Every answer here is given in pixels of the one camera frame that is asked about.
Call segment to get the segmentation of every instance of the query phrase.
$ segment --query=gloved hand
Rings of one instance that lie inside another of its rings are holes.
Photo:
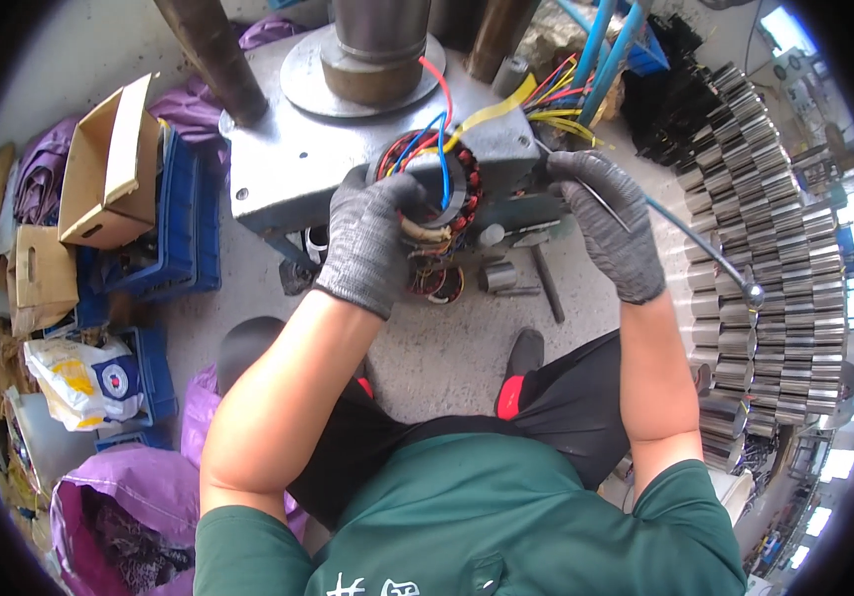
[[[635,180],[595,150],[557,151],[546,161],[546,170],[573,208],[589,257],[616,284],[620,300],[644,304],[661,294],[665,273],[652,237],[645,193]],[[577,177],[619,214],[629,232],[576,182]]]
[[[331,199],[328,258],[314,287],[387,320],[408,276],[397,209],[426,191],[409,173],[365,188],[366,171],[352,169]]]

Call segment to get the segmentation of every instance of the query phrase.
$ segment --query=round metal plate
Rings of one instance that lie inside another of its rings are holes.
[[[391,103],[374,107],[341,99],[328,89],[321,67],[321,42],[326,36],[335,34],[335,26],[331,25],[307,35],[291,48],[281,65],[281,90],[290,102],[302,110],[336,118],[373,116],[409,106],[436,87],[436,79],[424,69],[421,83],[409,94]],[[424,55],[441,73],[445,71],[447,54],[433,35],[427,35],[427,50]]]

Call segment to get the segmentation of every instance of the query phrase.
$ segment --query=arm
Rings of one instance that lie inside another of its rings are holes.
[[[397,207],[424,191],[409,174],[364,188],[363,170],[351,170],[331,199],[328,259],[315,289],[215,412],[202,450],[202,515],[238,505],[286,522],[285,488],[391,315],[407,279]]]
[[[573,209],[589,256],[623,302],[620,410],[638,499],[673,463],[703,459],[698,398],[665,289],[645,193],[597,151],[556,152],[547,167]],[[628,232],[577,178],[616,210]]]
[[[623,302],[620,411],[632,448],[636,499],[683,459],[703,459],[699,399],[668,291],[646,304]]]
[[[272,347],[232,386],[202,451],[202,514],[227,505],[285,522],[284,491],[308,464],[383,320],[309,292]]]

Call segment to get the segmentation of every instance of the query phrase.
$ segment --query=metal hook tool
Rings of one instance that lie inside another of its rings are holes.
[[[540,146],[540,149],[546,151],[547,154],[553,153],[553,150],[544,145],[543,142],[540,141],[540,139],[534,138],[533,140],[536,142],[537,145]],[[629,228],[625,225],[625,222],[619,217],[619,215],[616,214],[616,212],[612,209],[612,207],[609,206],[607,202],[602,200],[599,194],[594,191],[592,187],[590,187],[588,184],[586,184],[579,178],[576,178],[576,182],[583,185],[583,187],[589,191],[590,195],[596,197],[596,200],[600,202],[600,205],[602,205],[602,207],[605,208],[609,212],[609,214],[613,218],[615,218],[616,221],[620,223],[620,225],[623,226],[623,229],[626,232],[629,232]],[[695,244],[701,246],[702,250],[706,251],[707,255],[719,264],[719,267],[721,267],[731,277],[731,279],[735,281],[739,289],[742,290],[742,297],[744,298],[744,303],[748,305],[748,308],[753,311],[761,310],[762,306],[765,304],[765,288],[763,288],[758,283],[747,281],[742,276],[742,274],[740,274],[738,270],[735,269],[734,265],[729,263],[728,260],[721,255],[718,249],[712,246],[711,243],[708,242],[708,240],[701,237],[700,235],[695,233],[694,230],[685,225],[685,222],[676,218],[670,210],[662,207],[659,201],[652,199],[648,195],[645,196],[645,200],[648,201],[650,207],[658,211],[661,216],[663,216],[666,220],[669,221],[669,223],[679,228],[682,233],[692,238]]]

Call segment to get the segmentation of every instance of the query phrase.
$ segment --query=red sock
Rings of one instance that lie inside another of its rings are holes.
[[[497,398],[497,418],[508,421],[519,414],[519,390],[522,387],[522,376],[510,376],[506,379]]]
[[[364,391],[367,392],[368,397],[373,399],[373,389],[371,388],[371,383],[368,382],[368,379],[359,378],[357,382],[361,384],[361,387],[364,387]]]

